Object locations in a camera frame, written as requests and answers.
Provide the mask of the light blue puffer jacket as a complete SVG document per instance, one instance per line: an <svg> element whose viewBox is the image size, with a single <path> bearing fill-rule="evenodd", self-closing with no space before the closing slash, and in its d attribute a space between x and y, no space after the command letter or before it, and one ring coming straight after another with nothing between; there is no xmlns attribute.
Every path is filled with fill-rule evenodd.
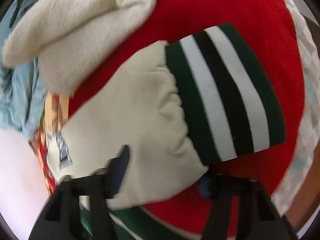
<svg viewBox="0 0 320 240"><path fill-rule="evenodd" d="M1 46L22 16L38 0L10 0L1 6ZM37 58L5 67L1 62L1 128L13 129L33 140L44 110L47 91L39 75Z"/></svg>

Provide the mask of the cream fleece garment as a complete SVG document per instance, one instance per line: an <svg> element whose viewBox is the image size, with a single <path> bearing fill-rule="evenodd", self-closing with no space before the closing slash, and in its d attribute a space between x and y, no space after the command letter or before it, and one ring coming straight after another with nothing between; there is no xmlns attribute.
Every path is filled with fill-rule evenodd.
<svg viewBox="0 0 320 240"><path fill-rule="evenodd" d="M156 0L38 0L4 42L2 60L38 60L52 93L70 96L152 14Z"/></svg>

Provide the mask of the green red varsity jacket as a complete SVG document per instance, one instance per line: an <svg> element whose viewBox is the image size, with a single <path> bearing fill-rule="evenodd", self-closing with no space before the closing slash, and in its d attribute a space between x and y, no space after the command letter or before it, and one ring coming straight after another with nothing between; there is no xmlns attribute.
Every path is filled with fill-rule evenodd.
<svg viewBox="0 0 320 240"><path fill-rule="evenodd" d="M129 145L108 205L119 239L201 237L207 171L261 181L274 195L295 151L302 64L284 0L158 0L148 22L69 103L61 134L84 177Z"/></svg>

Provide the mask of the red floral blanket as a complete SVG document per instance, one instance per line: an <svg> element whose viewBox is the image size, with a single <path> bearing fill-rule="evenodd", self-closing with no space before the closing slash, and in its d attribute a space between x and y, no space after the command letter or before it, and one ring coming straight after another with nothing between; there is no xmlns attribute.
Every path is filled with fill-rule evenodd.
<svg viewBox="0 0 320 240"><path fill-rule="evenodd" d="M68 105L69 97L48 93L39 128L34 133L34 139L29 141L29 145L39 161L44 182L50 196L55 191L56 182L49 171L47 152L53 136L61 130L68 120Z"/></svg>

